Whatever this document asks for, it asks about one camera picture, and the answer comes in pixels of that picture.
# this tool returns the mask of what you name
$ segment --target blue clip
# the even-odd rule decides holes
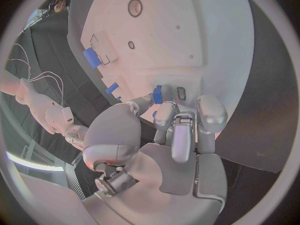
[[[119,87],[119,85],[115,82],[113,85],[111,85],[110,87],[108,87],[105,92],[108,94],[108,95],[111,95],[112,92],[114,90],[116,90],[117,88]]]
[[[97,53],[91,47],[83,51],[82,54],[92,69],[95,69],[96,67],[102,64],[102,62],[99,60],[97,56]]]
[[[154,91],[153,91],[153,98],[155,104],[162,104],[163,99],[162,99],[162,86],[158,85]]]

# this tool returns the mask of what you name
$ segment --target circular hole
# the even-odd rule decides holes
[[[130,49],[135,49],[135,44],[132,41],[128,42],[128,46],[130,47]]]
[[[136,18],[141,15],[143,10],[143,5],[140,0],[130,0],[128,3],[128,12],[129,14]]]

